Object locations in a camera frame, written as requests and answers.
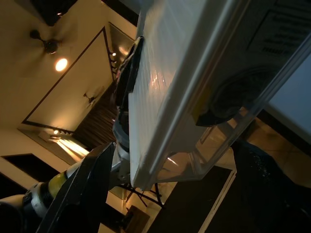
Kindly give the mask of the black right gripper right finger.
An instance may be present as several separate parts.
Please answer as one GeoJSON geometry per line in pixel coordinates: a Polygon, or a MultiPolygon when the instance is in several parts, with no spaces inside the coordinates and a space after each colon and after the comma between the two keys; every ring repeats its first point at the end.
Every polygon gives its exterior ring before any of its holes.
{"type": "Polygon", "coordinates": [[[243,193],[262,233],[309,233],[311,190],[295,184],[272,156],[243,140],[232,144],[243,193]]]}

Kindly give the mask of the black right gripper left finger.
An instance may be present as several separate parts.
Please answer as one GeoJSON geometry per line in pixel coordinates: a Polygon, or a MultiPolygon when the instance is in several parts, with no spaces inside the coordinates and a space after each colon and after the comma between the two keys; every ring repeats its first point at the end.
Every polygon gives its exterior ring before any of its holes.
{"type": "Polygon", "coordinates": [[[60,174],[44,183],[43,203],[48,210],[38,233],[96,233],[106,202],[115,146],[92,150],[69,177],[60,174]]]}

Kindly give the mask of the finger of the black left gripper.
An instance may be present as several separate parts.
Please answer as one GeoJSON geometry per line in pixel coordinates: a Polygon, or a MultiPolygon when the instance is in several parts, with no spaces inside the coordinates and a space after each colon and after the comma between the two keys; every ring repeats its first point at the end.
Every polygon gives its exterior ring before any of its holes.
{"type": "Polygon", "coordinates": [[[128,80],[135,80],[137,78],[143,44],[144,37],[139,36],[131,47],[126,66],[128,70],[128,80]]]}

